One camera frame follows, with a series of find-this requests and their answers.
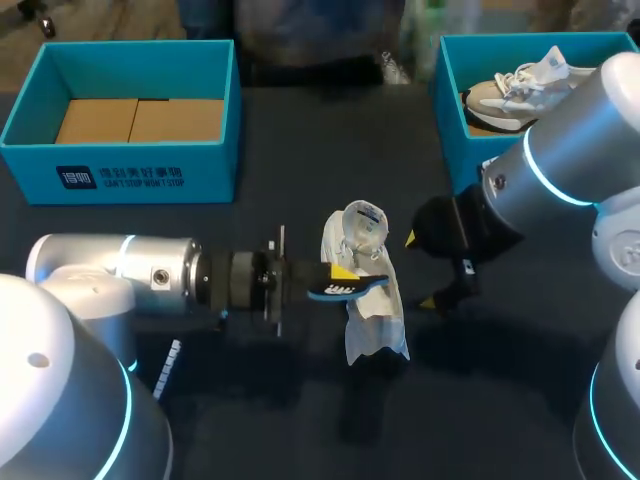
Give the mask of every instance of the cardboard box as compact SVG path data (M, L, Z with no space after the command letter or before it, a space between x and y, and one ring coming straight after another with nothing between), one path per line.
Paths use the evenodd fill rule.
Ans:
M223 112L221 100L140 100L129 142L218 141Z
M137 107L136 99L71 100L56 143L126 143Z
M455 193L478 181L478 166L504 153L521 135L485 135L471 130L460 94L496 72L541 60L557 45L571 65L598 67L620 52L637 52L626 33L525 33L447 35L440 40L434 108L442 153Z
M48 43L0 153L31 205L228 203L240 115L231 41Z

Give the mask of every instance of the black table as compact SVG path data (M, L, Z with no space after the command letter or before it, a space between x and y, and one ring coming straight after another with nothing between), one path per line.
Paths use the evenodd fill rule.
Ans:
M30 208L2 165L0 271L22 274L31 245L52 232L194 236L252 249L284 223L289 256L317 258L326 218L363 198L390 219L406 304L450 280L447 262L403 249L415 209L448 190L426 89L264 89L244 98L233 205ZM0 117L13 100L0 97ZM175 478L578 479L572 416L629 298L595 267L594 215L541 226L484 267L484 295L454 321L407 308L412 361L397 377L354 381L338 306L293 308L280 341L254 333L242 315L224 339L185 332L164 401ZM144 325L141 372L169 335ZM341 419L365 413L380 434L346 441Z

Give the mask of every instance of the silver cylinder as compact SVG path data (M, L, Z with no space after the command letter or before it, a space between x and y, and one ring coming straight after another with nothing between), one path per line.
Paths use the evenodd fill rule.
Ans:
M0 478L168 480L171 431L151 394L50 293L3 275L0 287L0 331L13 333Z
M25 278L36 284L65 265L91 265L133 285L139 313L180 315L195 292L200 245L191 238L52 234L31 250Z
M640 475L639 314L636 294L593 373L575 422L574 452L587 480Z
M640 54L622 53L531 127L484 174L487 201L512 229L640 184Z

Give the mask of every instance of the blue led ring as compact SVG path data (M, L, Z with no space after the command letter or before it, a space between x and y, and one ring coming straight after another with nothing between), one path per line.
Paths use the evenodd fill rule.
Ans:
M114 463L116 463L118 455L120 455L120 451L122 450L122 446L124 445L124 441L127 438L129 426L131 425L131 413L133 410L133 392L131 391L131 381L129 380L129 374L119 361L118 365L120 366L120 370L122 370L122 376L124 377L124 383L127 390L127 407L124 413L124 423L122 425L122 430L120 431L118 441L113 447L111 455L109 455L109 458L107 458L107 461L95 476L94 480L104 480L104 478L109 473L109 470L111 470L111 467L113 467Z
M617 455L613 453L613 450L605 440L604 435L600 430L600 425L598 425L598 419L596 418L596 408L593 403L593 384L595 383L595 380L596 380L597 371L598 371L598 366L596 365L596 368L593 371L593 376L591 377L591 385L589 386L589 407L591 408L591 418L593 419L593 426L595 427L596 432L598 433L598 437L600 437L600 441L602 442L604 449L607 451L607 453L609 454L611 459L615 462L615 464L620 468L620 470L624 472L624 474L629 478L629 480L638 480L638 478L635 475L633 475L633 473L631 473L631 471L627 467L624 466L624 464L622 463L622 461L620 461Z
M540 183L542 183L545 187L547 187L547 190L553 193L556 197L560 198L561 200L564 200L567 203L577 205L578 207L588 207L593 205L593 202L583 202L582 200L576 200L575 198L570 197L565 193L562 193L549 180L547 180L547 177L544 176L544 174L542 173L538 165L536 165L535 160L533 159L533 154L531 153L531 147L529 146L530 132L531 132L531 128L529 128L529 130L527 130L527 132L524 134L524 140L523 140L524 158L527 160L527 163L529 164L529 168L531 168L531 171L535 174L538 180L540 180Z

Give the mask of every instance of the shoe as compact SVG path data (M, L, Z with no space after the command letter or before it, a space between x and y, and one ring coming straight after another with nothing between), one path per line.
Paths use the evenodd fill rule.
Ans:
M382 76L386 85L409 85L411 83L409 76L389 52L382 54Z
M496 73L493 81L463 95L470 124L500 133L526 130L584 82L595 68L569 65L558 47L538 63L520 65L515 73Z
M404 312L396 272L384 242L389 224L384 212L364 200L334 212L322 235L320 259L363 275L387 275L389 284L373 287L365 296L347 302L345 329L347 363L388 347L409 360Z

